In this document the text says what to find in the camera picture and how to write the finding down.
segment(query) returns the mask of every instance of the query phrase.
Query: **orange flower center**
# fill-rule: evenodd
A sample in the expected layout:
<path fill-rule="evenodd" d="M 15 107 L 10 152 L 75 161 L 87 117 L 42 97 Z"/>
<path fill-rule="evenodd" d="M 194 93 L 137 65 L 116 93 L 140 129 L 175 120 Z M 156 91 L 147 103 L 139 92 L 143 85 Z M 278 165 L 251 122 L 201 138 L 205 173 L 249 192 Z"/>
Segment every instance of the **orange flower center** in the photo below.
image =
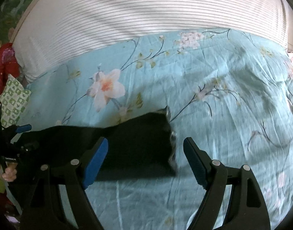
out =
<path fill-rule="evenodd" d="M 112 83 L 112 81 L 110 80 L 110 79 L 108 79 L 108 80 L 103 80 L 103 82 L 102 82 L 102 87 L 101 87 L 101 90 L 103 91 L 103 92 L 105 92 L 105 91 L 109 91 L 109 90 L 111 90 L 113 88 L 113 83 Z"/>

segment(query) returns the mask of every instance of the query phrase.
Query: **white striped fabric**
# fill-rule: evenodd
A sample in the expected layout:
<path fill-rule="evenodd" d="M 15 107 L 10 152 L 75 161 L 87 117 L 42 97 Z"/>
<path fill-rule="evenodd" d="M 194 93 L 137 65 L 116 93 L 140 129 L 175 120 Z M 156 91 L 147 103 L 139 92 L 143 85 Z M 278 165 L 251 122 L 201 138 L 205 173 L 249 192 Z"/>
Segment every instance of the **white striped fabric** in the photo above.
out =
<path fill-rule="evenodd" d="M 227 27 L 287 47 L 282 0 L 39 0 L 15 40 L 29 82 L 61 62 L 134 36 Z"/>

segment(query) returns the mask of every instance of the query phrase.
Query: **human hand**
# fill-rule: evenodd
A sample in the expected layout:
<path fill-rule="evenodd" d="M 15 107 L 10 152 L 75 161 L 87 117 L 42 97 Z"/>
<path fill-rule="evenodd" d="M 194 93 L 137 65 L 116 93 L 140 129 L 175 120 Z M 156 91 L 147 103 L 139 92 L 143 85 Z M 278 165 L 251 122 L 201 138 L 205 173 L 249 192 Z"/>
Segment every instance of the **human hand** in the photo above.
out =
<path fill-rule="evenodd" d="M 16 176 L 17 163 L 6 162 L 6 164 L 7 164 L 7 168 L 5 169 L 5 173 L 3 173 L 2 176 L 1 176 L 1 171 L 0 171 L 0 178 L 4 179 L 7 182 L 13 182 L 17 178 L 17 176 Z"/>

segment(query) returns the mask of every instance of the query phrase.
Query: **blue floral bed sheet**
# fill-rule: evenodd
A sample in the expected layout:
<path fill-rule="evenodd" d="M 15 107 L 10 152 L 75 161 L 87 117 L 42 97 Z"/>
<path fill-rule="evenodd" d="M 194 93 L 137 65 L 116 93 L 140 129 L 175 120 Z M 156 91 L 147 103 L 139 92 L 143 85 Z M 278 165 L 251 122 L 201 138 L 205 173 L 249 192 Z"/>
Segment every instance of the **blue floral bed sheet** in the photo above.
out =
<path fill-rule="evenodd" d="M 222 28 L 137 37 L 75 57 L 28 88 L 19 124 L 33 130 L 107 127 L 170 107 L 177 177 L 89 186 L 105 229 L 188 227 L 205 193 L 182 151 L 188 136 L 212 159 L 252 168 L 272 229 L 293 204 L 293 69 L 270 40 Z M 215 227 L 222 225 L 229 193 L 230 187 Z"/>

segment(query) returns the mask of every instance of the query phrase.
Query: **green checkered fabric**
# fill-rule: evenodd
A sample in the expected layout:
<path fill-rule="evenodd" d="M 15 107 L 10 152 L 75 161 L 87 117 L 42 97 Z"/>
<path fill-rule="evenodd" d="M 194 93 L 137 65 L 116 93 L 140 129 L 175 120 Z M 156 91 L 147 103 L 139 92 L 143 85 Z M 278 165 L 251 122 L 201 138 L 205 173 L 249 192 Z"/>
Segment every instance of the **green checkered fabric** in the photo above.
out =
<path fill-rule="evenodd" d="M 0 102 L 2 103 L 1 123 L 3 127 L 8 127 L 18 122 L 30 95 L 30 90 L 25 90 L 19 81 L 12 75 L 8 75 L 6 86 L 0 95 Z"/>

